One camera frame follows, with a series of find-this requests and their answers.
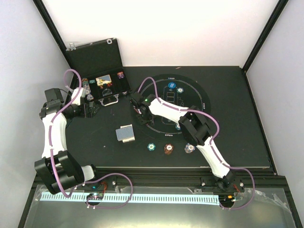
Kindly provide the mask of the blue small blind button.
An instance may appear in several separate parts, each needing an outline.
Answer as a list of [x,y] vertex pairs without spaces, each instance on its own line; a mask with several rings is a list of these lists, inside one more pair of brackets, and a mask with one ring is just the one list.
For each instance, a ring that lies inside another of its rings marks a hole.
[[168,89],[169,90],[176,89],[176,83],[175,82],[169,82],[168,83]]

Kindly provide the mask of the blue green fifty chips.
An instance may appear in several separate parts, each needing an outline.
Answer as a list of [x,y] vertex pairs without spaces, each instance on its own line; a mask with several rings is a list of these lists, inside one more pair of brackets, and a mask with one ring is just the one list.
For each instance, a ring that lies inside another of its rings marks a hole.
[[181,87],[177,88],[177,93],[178,94],[182,94],[183,92],[184,92],[183,88],[181,88]]

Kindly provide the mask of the green poker chip stack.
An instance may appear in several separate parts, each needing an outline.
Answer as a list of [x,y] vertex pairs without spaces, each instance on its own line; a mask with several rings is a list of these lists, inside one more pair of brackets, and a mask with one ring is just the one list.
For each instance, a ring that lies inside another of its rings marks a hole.
[[149,143],[148,146],[147,146],[147,149],[149,151],[154,151],[156,148],[155,144],[154,143]]

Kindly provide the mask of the orange poker chip stack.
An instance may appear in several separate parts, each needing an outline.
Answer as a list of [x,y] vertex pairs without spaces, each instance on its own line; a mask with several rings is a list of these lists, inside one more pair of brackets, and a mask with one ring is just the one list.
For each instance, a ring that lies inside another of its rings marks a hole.
[[164,146],[164,153],[165,154],[171,154],[173,151],[173,145],[172,144],[166,144]]

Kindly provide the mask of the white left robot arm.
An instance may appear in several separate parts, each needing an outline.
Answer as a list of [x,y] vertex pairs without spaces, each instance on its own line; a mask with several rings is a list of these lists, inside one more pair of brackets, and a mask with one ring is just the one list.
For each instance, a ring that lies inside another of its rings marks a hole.
[[87,93],[84,88],[76,88],[71,96],[71,104],[64,106],[59,88],[45,91],[47,101],[39,114],[45,129],[45,145],[42,158],[35,162],[34,168],[51,194],[82,183],[92,190],[102,184],[101,176],[95,173],[95,166],[81,166],[68,152],[66,144],[67,121],[75,117],[91,118],[98,110],[94,103],[84,102]]

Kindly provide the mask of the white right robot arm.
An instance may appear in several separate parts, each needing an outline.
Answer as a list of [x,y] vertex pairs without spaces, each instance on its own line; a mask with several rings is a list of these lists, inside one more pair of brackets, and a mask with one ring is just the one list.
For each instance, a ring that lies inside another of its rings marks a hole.
[[186,142],[198,149],[208,162],[219,191],[228,191],[233,186],[234,173],[214,142],[219,133],[217,122],[215,122],[217,131],[211,132],[208,120],[214,121],[212,116],[200,111],[196,106],[181,107],[155,95],[143,97],[138,92],[131,94],[130,102],[142,124],[149,124],[155,117],[160,116],[179,125]]

